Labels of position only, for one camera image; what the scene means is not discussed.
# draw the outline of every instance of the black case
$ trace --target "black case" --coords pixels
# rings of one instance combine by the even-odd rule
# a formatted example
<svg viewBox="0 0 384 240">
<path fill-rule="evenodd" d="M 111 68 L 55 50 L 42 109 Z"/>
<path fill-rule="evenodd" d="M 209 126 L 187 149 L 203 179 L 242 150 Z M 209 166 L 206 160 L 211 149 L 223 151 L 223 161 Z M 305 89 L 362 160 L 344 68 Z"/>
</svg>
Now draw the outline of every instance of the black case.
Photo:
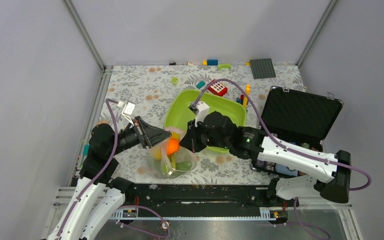
<svg viewBox="0 0 384 240">
<path fill-rule="evenodd" d="M 307 143 L 322 152 L 322 140 L 328 135 L 343 105 L 341 100 L 333 98 L 333 94 L 326 97 L 272 86 L 261 118 L 268 130 L 277 134 L 279 139 L 297 146 Z M 305 174 L 266 161 L 253 161 L 252 166 L 258 171 L 274 173 L 284 178 Z"/>
</svg>

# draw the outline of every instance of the lime green plastic tray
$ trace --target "lime green plastic tray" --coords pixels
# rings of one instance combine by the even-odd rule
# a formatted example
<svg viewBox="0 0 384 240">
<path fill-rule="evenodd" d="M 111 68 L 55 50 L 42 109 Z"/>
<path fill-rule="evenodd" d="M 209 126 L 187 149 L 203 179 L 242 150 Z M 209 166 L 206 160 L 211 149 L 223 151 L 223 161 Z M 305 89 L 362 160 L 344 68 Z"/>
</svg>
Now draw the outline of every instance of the lime green plastic tray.
<svg viewBox="0 0 384 240">
<path fill-rule="evenodd" d="M 186 131 L 188 122 L 195 119 L 195 114 L 189 109 L 189 105 L 197 99 L 199 94 L 200 91 L 193 89 L 182 91 L 168 110 L 167 117 L 164 121 L 164 127 L 175 127 Z M 217 111 L 222 115 L 229 117 L 237 126 L 245 126 L 247 122 L 247 111 L 241 104 L 212 93 L 204 93 L 201 97 L 201 101 L 209 106 L 210 113 Z M 207 148 L 219 153 L 229 152 L 228 149 L 220 147 Z"/>
</svg>

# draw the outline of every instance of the red toy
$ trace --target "red toy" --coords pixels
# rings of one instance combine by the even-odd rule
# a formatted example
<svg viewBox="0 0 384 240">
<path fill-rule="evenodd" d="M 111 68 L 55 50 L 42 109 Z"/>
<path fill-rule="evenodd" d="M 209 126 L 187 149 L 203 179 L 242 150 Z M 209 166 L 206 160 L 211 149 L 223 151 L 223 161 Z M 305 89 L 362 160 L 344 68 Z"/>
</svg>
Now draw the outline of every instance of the red toy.
<svg viewBox="0 0 384 240">
<path fill-rule="evenodd" d="M 217 82 L 217 83 L 210 85 L 208 90 L 212 94 L 220 96 L 220 97 L 223 97 L 228 92 L 228 88 L 225 85 L 221 84 L 220 82 Z"/>
</svg>

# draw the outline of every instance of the table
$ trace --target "table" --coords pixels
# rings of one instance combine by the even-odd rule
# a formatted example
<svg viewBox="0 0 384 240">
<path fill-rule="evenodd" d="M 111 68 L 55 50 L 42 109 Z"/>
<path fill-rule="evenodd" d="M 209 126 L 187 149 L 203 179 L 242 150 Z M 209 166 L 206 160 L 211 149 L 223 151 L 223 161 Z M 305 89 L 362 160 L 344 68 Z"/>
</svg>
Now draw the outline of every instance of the table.
<svg viewBox="0 0 384 240">
<path fill-rule="evenodd" d="M 251 68 L 244 65 L 232 65 L 231 69 L 218 70 L 217 66 L 202 65 L 121 65 L 113 66 L 106 98 L 117 101 L 131 101 L 136 104 L 133 116 L 141 116 L 148 124 L 163 127 L 166 114 L 177 97 L 185 89 L 197 89 L 200 81 L 211 79 L 230 79 L 240 86 L 251 85 L 250 98 L 257 104 L 258 110 L 263 106 L 271 86 L 288 87 L 304 91 L 305 87 L 297 66 L 275 65 L 275 78 L 254 79 Z M 178 78 L 177 85 L 171 83 L 173 77 Z M 228 88 L 224 97 L 235 101 L 239 90 L 230 83 L 223 83 Z M 127 121 L 122 117 L 122 109 L 112 105 L 118 120 L 118 129 Z M 246 125 L 256 127 L 257 116 L 248 107 Z M 98 123 L 113 125 L 110 112 L 104 104 Z M 120 163 L 113 178 L 122 177 L 134 183 L 153 184 L 236 184 L 266 185 L 272 178 L 265 172 L 250 169 L 250 160 L 238 159 L 230 154 L 220 154 L 210 150 L 197 153 L 197 166 L 194 170 L 174 179 L 157 179 L 144 173 L 145 157 L 148 151 L 140 147 L 115 156 Z"/>
</svg>

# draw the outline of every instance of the gray floor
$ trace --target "gray floor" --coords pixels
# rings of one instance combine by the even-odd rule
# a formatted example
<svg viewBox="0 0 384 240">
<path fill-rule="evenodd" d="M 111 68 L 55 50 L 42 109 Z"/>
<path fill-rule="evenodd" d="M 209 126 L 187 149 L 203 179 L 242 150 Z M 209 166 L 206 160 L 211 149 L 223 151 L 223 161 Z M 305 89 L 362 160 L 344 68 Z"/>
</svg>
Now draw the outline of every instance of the gray floor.
<svg viewBox="0 0 384 240">
<path fill-rule="evenodd" d="M 315 224 L 331 235 L 332 240 L 347 239 L 342 222 L 335 210 L 305 210 L 299 215 L 306 223 Z M 288 222 L 296 222 L 293 210 L 289 211 Z M 171 221 L 172 234 L 169 240 L 313 240 L 301 226 L 267 227 L 266 221 Z M 161 222 L 158 220 L 135 221 L 132 226 L 163 235 Z M 319 237 L 325 235 L 312 229 Z M 121 229 L 115 221 L 108 221 L 96 240 L 154 240 L 152 236 L 131 230 Z"/>
</svg>

